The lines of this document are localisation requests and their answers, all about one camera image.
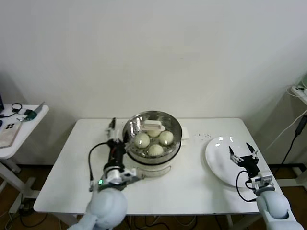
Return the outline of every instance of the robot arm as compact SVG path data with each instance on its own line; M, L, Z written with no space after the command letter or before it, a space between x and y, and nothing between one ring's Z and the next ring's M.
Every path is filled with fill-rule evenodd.
M126 216L128 203L122 190L129 184L143 179L136 169L126 169L123 156L126 153L125 143L113 137L115 118L109 125L107 145L110 147L108 163L104 166L104 174L94 184L90 182L93 192L86 213L82 219L68 230L107 230L120 224Z
M288 199L275 192L271 171L259 170L257 152L248 143L247 146L252 155L238 157L229 147L230 159L248 172L247 183L252 184L254 194L257 196L257 206L267 225L267 230L304 230L296 221Z

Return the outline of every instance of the table leg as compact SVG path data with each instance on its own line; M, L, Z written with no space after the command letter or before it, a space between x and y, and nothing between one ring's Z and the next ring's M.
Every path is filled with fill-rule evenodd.
M14 173L20 173L21 169L15 164L12 159L3 159L0 160L3 164L8 166Z
M53 213L53 215L63 221L68 226L78 223L78 219L73 214Z
M260 218L261 218L260 214L246 215L238 223L230 227L229 230L243 230Z
M6 186L6 181L3 181L2 184L0 185L0 193L3 191L3 189L5 188Z
M34 177L30 177L28 181L24 183L12 171L8 170L2 163L0 163L0 176L20 192L10 209L10 213L16 213L18 211L21 203L21 194L23 195L23 199L36 199L38 197L39 191L31 189L31 186L35 181Z
M231 219L231 215L227 214L226 218L227 218L228 226L231 228L234 225Z

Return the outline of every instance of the white cable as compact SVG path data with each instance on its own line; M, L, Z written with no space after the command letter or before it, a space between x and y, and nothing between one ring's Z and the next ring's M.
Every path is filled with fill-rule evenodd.
M4 216L5 214L7 214L7 213L8 213L8 211L6 211L5 213L3 213L3 214L0 216L0 218L3 217L3 216Z
M290 128L299 118L301 118L305 113L307 112L307 110L305 110L300 116L298 116L294 122L292 122L287 128L285 128L278 136L277 138L275 138L275 140L263 151L263 153L268 150L274 143L275 141L288 129Z
M8 220L8 222L5 225L5 230L10 230L13 227L13 218L10 215L10 213L8 212L10 219Z
M192 219L189 223L187 223L187 224L181 223L181 222L177 219L177 217L174 217L174 218L175 218L175 220L178 222L178 224L180 224L181 226L187 227L187 226L190 226L190 225L193 223L193 221L195 220L196 216L194 216L193 219Z
M289 92L290 87L288 87L288 88L286 89L287 94L289 94L289 95L291 95L291 96L293 96L293 97L307 97L307 96L296 96L295 94L292 94L291 92Z

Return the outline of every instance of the smartphone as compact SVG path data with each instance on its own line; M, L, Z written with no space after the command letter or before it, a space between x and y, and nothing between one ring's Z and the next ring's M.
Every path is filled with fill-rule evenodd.
M22 122L9 123L0 132L0 149L12 146L20 130Z

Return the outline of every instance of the electronic device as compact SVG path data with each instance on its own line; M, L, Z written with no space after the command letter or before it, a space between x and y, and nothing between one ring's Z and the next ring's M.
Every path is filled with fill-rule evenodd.
M0 132L0 149L12 146L22 122L9 123Z
M1 98L1 94L0 94L0 113L4 110L4 104Z

